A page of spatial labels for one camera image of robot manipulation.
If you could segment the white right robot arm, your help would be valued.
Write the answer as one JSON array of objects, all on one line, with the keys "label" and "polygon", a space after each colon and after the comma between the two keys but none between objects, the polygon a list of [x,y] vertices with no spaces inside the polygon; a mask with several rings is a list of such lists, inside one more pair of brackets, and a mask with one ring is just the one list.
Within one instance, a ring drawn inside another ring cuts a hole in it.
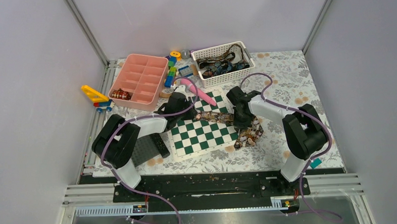
[{"label": "white right robot arm", "polygon": [[234,106],[235,128],[251,128],[255,117],[267,118],[283,127],[290,156],[280,169],[282,178],[277,181],[277,188],[280,193],[290,195],[297,189],[296,180],[305,172],[310,158],[326,143],[331,143],[329,131],[315,108],[310,104],[299,108],[278,104],[255,90],[244,93],[237,86],[226,96]]}]

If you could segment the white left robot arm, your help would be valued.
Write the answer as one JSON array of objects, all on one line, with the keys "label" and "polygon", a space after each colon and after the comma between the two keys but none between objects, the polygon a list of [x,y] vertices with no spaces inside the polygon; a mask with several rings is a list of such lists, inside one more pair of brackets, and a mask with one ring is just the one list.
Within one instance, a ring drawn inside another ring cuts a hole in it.
[{"label": "white left robot arm", "polygon": [[180,120],[195,117],[196,109],[186,90],[185,85],[177,87],[168,102],[162,104],[152,115],[126,120],[113,114],[92,143],[92,151],[118,181],[126,185],[125,195],[132,201],[138,201],[144,196],[143,185],[139,184],[141,176],[132,162],[136,142],[151,134],[168,132]]}]

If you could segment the brown floral patterned tie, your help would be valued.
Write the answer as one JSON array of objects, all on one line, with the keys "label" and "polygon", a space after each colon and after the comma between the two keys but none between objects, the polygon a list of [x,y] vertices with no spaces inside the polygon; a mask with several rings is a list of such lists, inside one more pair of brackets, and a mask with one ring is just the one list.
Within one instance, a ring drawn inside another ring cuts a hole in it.
[{"label": "brown floral patterned tie", "polygon": [[[232,125],[234,127],[234,114],[218,113],[212,111],[199,111],[195,115],[197,121],[207,121],[212,123],[221,123],[225,125]],[[261,126],[261,120],[253,117],[251,126],[245,129],[235,127],[238,138],[235,140],[234,150],[239,150],[242,147],[253,147],[256,142],[261,138],[264,130]]]}]

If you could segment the white perforated plastic basket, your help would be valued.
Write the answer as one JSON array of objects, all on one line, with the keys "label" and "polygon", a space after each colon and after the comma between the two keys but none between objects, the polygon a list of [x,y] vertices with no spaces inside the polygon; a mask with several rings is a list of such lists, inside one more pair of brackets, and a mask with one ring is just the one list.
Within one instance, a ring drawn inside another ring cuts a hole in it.
[{"label": "white perforated plastic basket", "polygon": [[205,88],[241,79],[255,67],[242,41],[195,50],[191,56]]}]

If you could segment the pink divided organizer tray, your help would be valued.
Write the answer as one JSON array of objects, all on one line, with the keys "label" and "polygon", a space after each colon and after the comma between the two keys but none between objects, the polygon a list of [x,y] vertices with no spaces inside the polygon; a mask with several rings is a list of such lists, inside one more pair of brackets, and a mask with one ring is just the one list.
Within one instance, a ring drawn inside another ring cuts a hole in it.
[{"label": "pink divided organizer tray", "polygon": [[[165,57],[130,54],[108,93],[117,106],[143,111],[155,110],[159,94],[167,77],[168,59]],[[120,100],[111,97],[114,90],[128,91],[132,98]]]}]

